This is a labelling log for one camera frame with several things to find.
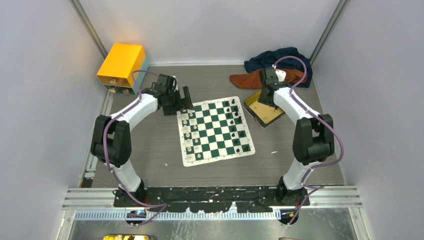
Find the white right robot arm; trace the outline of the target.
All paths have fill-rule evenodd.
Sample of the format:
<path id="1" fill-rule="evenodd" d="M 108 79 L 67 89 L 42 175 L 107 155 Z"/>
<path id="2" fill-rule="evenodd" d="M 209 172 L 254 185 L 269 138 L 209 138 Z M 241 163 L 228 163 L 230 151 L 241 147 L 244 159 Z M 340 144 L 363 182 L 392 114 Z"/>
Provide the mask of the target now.
<path id="1" fill-rule="evenodd" d="M 329 114 L 319 114 L 300 99 L 283 79 L 281 70 L 261 69 L 259 79 L 262 85 L 259 103 L 282 109 L 295 125 L 294 160 L 276 188 L 276 199 L 288 206 L 306 195 L 305 183 L 312 169 L 334 154 L 334 134 L 330 130 L 333 118 Z"/>

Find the green white chess mat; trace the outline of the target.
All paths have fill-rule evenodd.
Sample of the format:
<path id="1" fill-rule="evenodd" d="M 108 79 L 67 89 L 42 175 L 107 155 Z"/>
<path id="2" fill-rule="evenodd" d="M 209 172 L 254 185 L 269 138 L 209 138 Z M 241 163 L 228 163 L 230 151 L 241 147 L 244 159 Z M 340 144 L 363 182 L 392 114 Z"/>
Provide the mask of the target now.
<path id="1" fill-rule="evenodd" d="M 194 103 L 194 110 L 181 110 L 177 112 L 179 140 L 184 167 L 193 167 L 223 160 L 254 155 L 256 149 L 243 112 L 240 98 L 230 96 L 225 98 L 206 100 Z M 232 106 L 238 107 L 239 116 L 234 115 Z M 235 120 L 242 117 L 242 123 L 236 124 Z M 240 137 L 239 132 L 244 131 L 245 136 Z M 249 151 L 243 152 L 245 146 Z"/>

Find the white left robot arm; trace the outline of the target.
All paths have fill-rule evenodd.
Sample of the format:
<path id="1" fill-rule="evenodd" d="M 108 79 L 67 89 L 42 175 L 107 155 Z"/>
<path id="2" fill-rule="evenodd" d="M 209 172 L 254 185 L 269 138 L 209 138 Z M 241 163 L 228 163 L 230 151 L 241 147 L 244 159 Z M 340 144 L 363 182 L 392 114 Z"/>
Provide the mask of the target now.
<path id="1" fill-rule="evenodd" d="M 148 115 L 163 110 L 165 116 L 193 110 L 188 86 L 178 87 L 176 77 L 159 74 L 151 87 L 138 90 L 138 96 L 112 115 L 99 115 L 94 124 L 90 153 L 104 163 L 118 183 L 118 191 L 135 207 L 146 207 L 144 182 L 131 161 L 131 132 Z"/>

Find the gold metal tin tray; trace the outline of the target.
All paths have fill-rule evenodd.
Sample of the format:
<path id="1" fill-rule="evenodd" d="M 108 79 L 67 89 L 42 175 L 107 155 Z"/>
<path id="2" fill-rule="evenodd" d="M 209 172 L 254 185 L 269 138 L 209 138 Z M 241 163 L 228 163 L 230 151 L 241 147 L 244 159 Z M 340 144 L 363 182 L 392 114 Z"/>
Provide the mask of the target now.
<path id="1" fill-rule="evenodd" d="M 274 107 L 258 102 L 261 91 L 254 93 L 243 101 L 243 107 L 249 115 L 260 125 L 266 129 L 277 120 L 279 120 L 285 112 L 279 108 L 278 112 L 274 112 Z"/>

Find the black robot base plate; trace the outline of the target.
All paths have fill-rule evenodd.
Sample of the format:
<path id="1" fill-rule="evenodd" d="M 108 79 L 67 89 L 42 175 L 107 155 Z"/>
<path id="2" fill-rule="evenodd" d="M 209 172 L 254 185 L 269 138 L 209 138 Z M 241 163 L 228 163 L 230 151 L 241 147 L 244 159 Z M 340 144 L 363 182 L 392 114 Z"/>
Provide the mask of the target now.
<path id="1" fill-rule="evenodd" d="M 235 205 L 238 213 L 271 212 L 273 207 L 298 207 L 307 190 L 285 191 L 274 186 L 219 187 L 149 187 L 128 195 L 123 189 L 113 190 L 114 207 L 139 207 L 138 202 L 153 205 L 153 212 L 166 203 L 169 213 L 225 213 Z"/>

